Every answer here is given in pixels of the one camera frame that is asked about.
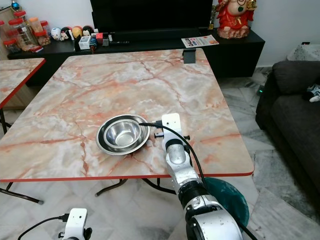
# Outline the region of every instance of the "metal bowl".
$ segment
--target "metal bowl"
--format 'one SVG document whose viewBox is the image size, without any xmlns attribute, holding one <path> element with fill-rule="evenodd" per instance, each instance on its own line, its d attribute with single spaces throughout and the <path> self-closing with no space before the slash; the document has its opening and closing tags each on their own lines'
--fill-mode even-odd
<svg viewBox="0 0 320 240">
<path fill-rule="evenodd" d="M 131 119 L 122 119 L 111 123 L 103 134 L 104 142 L 112 148 L 128 148 L 141 136 L 139 123 Z"/>
<path fill-rule="evenodd" d="M 99 127 L 95 137 L 96 144 L 103 152 L 110 155 L 126 155 L 133 153 L 146 143 L 150 134 L 150 127 L 140 126 L 139 123 L 147 123 L 147 120 L 135 114 L 115 116 Z M 136 132 L 136 126 L 140 129 L 140 135 L 139 130 L 137 131 L 138 133 Z M 127 136 L 123 137 L 121 136 L 121 133 L 123 134 L 126 131 L 125 129 L 130 129 L 134 131 L 134 133 L 126 132 Z"/>
</svg>

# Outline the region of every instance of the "black cable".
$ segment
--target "black cable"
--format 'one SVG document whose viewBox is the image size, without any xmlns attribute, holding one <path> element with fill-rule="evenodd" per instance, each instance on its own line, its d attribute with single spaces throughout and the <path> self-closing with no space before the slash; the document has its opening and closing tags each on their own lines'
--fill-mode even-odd
<svg viewBox="0 0 320 240">
<path fill-rule="evenodd" d="M 47 218 L 39 223 L 37 223 L 36 225 L 33 225 L 32 227 L 30 227 L 29 229 L 27 229 L 26 231 L 24 231 L 23 233 L 21 233 L 21 235 L 18 237 L 17 240 L 21 240 L 21 238 L 28 232 L 30 232 L 32 229 L 38 227 L 39 225 L 45 223 L 45 222 L 48 222 L 48 221 L 51 221 L 51 220 L 55 220 L 55 219 L 58 219 L 58 220 L 62 220 L 63 222 L 66 222 L 68 221 L 68 217 L 69 217 L 69 213 L 66 213 L 62 216 L 55 216 L 55 217 L 50 217 L 50 218 Z"/>
<path fill-rule="evenodd" d="M 172 132 L 173 134 L 175 134 L 177 137 L 179 137 L 189 148 L 190 148 L 190 151 L 192 152 L 192 155 L 194 157 L 194 160 L 196 162 L 196 165 L 198 166 L 198 169 L 199 169 L 199 173 L 200 173 L 200 176 L 201 176 L 201 180 L 203 182 L 203 185 L 205 188 L 207 188 L 207 184 L 206 184 L 206 180 L 205 180 L 205 177 L 204 177 L 204 173 L 202 172 L 202 168 L 201 168 L 201 165 L 200 165 L 200 162 L 197 158 L 197 155 L 194 151 L 194 149 L 192 148 L 192 146 L 187 142 L 187 140 L 185 140 L 185 138 L 183 136 L 181 136 L 179 133 L 177 133 L 176 131 L 172 130 L 171 128 L 167 127 L 167 126 L 163 126 L 161 124 L 155 124 L 155 123 L 149 123 L 149 122 L 142 122 L 142 123 L 139 123 L 139 125 L 141 126 L 150 126 L 150 127 L 156 127 L 156 128 L 161 128 L 161 129 L 167 129 L 168 131 Z"/>
<path fill-rule="evenodd" d="M 205 186 L 205 188 L 207 188 L 207 185 L 206 185 L 206 181 L 205 181 L 205 177 L 204 177 L 204 174 L 202 172 L 202 168 L 201 168 L 201 165 L 200 165 L 200 162 L 197 158 L 197 155 L 194 151 L 194 149 L 192 148 L 192 146 L 185 140 L 185 138 L 183 136 L 181 136 L 179 133 L 177 133 L 176 131 L 172 130 L 171 128 L 167 127 L 167 126 L 163 126 L 161 124 L 155 124 L 155 123 L 149 123 L 149 122 L 146 122 L 146 123 L 139 123 L 139 125 L 141 126 L 150 126 L 150 127 L 156 127 L 156 128 L 161 128 L 161 129 L 167 129 L 168 131 L 172 132 L 173 134 L 177 135 L 191 150 L 192 152 L 192 155 L 194 156 L 194 159 L 195 159 L 195 162 L 196 162 L 196 165 L 198 166 L 199 168 L 199 172 L 200 172 L 200 176 L 201 176 L 201 179 L 203 181 L 203 184 Z M 246 228 L 240 221 L 234 219 L 236 221 L 236 223 L 238 224 L 238 226 L 252 239 L 252 240 L 258 240 L 249 230 L 248 228 Z"/>
<path fill-rule="evenodd" d="M 246 228 L 240 221 L 234 219 L 238 226 L 252 239 L 252 240 L 258 240 L 250 231 L 248 228 Z"/>
</svg>

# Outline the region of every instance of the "black cabinet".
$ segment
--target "black cabinet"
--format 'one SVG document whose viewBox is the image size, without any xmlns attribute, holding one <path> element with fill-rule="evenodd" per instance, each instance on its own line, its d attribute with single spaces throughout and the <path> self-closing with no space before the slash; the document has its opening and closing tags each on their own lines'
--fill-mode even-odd
<svg viewBox="0 0 320 240">
<path fill-rule="evenodd" d="M 205 30 L 202 36 L 212 34 L 220 43 L 205 46 L 202 49 L 217 78 L 251 77 L 256 68 L 265 41 L 253 31 L 248 37 L 241 39 L 223 39 L 217 34 L 217 29 Z M 43 86 L 70 56 L 91 54 L 90 50 L 74 51 L 74 43 L 69 40 L 55 41 L 44 46 L 38 53 L 20 52 L 9 54 L 9 59 L 45 58 L 46 63 L 27 82 L 28 86 Z M 181 39 L 159 39 L 134 41 L 128 45 L 100 46 L 96 54 L 155 51 L 167 49 L 183 49 Z"/>
</svg>

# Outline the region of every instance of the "plastic jar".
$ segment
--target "plastic jar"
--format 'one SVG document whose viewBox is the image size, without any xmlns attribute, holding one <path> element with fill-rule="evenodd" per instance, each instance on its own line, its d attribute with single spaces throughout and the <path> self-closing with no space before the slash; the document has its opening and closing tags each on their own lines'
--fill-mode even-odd
<svg viewBox="0 0 320 240">
<path fill-rule="evenodd" d="M 35 32 L 34 35 L 41 46 L 45 46 L 51 43 L 50 37 L 48 36 L 46 30 L 43 30 L 41 32 Z"/>
<path fill-rule="evenodd" d="M 46 31 L 46 34 L 49 36 L 49 38 L 52 38 L 51 36 L 51 28 L 49 27 L 49 24 L 47 21 L 40 21 L 40 24 L 43 28 L 43 30 Z"/>
<path fill-rule="evenodd" d="M 37 17 L 31 17 L 31 18 L 29 18 L 29 21 L 30 21 L 30 25 L 35 33 L 40 33 L 43 31 L 43 28 L 42 28 L 40 21 L 38 20 Z"/>
<path fill-rule="evenodd" d="M 26 24 L 27 28 L 30 30 L 30 33 L 34 33 L 34 30 L 32 29 L 30 23 L 28 22 L 26 11 L 16 11 L 13 13 L 14 16 L 16 16 L 19 19 L 22 19 L 24 23 Z M 37 39 L 35 36 L 32 35 L 33 41 L 36 42 Z"/>
<path fill-rule="evenodd" d="M 5 24 L 4 21 L 0 21 L 0 39 L 5 42 L 10 40 L 10 37 L 8 36 L 9 33 L 9 27 L 7 24 Z"/>
<path fill-rule="evenodd" d="M 21 52 L 21 49 L 17 45 L 17 40 L 15 39 L 4 41 L 3 44 L 12 54 Z"/>
<path fill-rule="evenodd" d="M 25 23 L 28 22 L 26 11 L 15 11 L 13 15 L 19 19 L 22 19 Z"/>
<path fill-rule="evenodd" d="M 33 34 L 27 28 L 26 23 L 21 18 L 15 18 L 10 20 L 9 25 L 12 30 L 16 32 L 16 42 L 23 51 L 29 51 L 31 48 L 38 45 L 38 43 L 33 38 Z"/>
</svg>

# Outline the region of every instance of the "black holder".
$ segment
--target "black holder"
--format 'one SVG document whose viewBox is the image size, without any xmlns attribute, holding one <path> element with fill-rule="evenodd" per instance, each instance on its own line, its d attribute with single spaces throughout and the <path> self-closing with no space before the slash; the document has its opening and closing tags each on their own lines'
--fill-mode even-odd
<svg viewBox="0 0 320 240">
<path fill-rule="evenodd" d="M 187 48 L 183 49 L 183 62 L 184 64 L 195 64 L 196 63 L 196 49 Z"/>
<path fill-rule="evenodd" d="M 80 39 L 81 39 L 81 36 L 78 35 L 74 40 L 74 51 L 76 51 L 76 52 L 81 50 L 80 46 L 79 46 Z"/>
</svg>

